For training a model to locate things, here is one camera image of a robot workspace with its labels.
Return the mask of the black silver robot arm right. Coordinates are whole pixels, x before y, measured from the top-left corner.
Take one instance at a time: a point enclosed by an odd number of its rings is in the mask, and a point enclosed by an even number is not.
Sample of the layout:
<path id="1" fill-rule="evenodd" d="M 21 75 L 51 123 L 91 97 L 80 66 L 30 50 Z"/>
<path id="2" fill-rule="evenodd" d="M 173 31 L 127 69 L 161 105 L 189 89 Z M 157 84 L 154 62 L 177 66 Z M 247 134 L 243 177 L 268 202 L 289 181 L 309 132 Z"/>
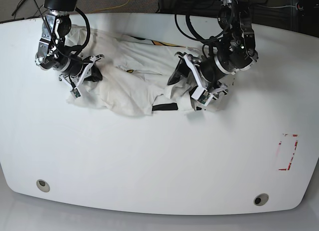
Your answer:
<path id="1" fill-rule="evenodd" d="M 43 26 L 35 63 L 43 70 L 54 69 L 60 72 L 59 80 L 70 88 L 74 98 L 84 95 L 83 83 L 100 82 L 103 76 L 95 63 L 104 55 L 80 56 L 88 45 L 91 30 L 85 13 L 76 7 L 77 0 L 45 0 L 44 7 L 48 14 L 40 14 Z M 86 25 L 86 37 L 83 44 L 65 45 L 66 36 L 71 31 L 70 12 L 76 11 L 82 16 Z"/>

